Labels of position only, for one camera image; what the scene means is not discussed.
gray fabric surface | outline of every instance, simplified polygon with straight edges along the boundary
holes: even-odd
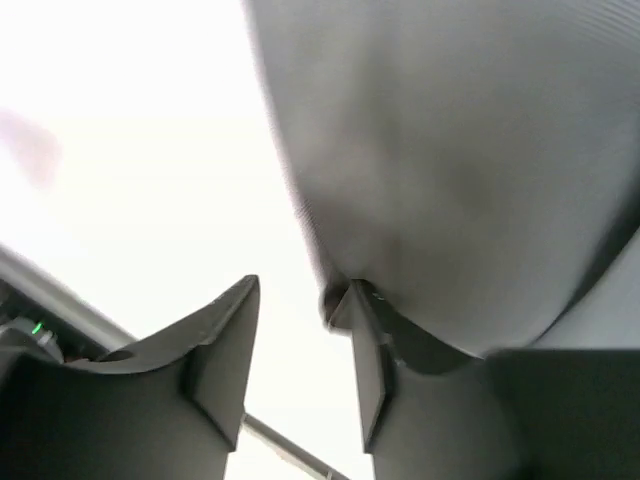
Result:
[[[640,347],[640,233],[590,294],[563,316],[536,346]]]
[[[329,284],[481,355],[543,334],[637,227],[639,2],[250,5]]]

black plastic part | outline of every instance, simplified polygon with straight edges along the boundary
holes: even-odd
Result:
[[[0,474],[222,480],[240,429],[259,291],[257,277],[245,277],[100,363],[1,349]]]
[[[44,320],[61,345],[96,358],[134,338],[25,259],[0,245],[0,316]]]
[[[350,316],[339,322],[352,327],[363,444],[377,480],[517,478],[523,456],[481,362],[451,351],[434,357],[432,373],[414,366],[420,352],[449,347],[392,311],[353,282],[334,313]],[[395,329],[413,338],[396,342]]]
[[[334,315],[349,317],[377,480],[640,478],[640,351],[466,357],[365,282]]]
[[[513,350],[487,365],[534,478],[640,478],[640,351]]]

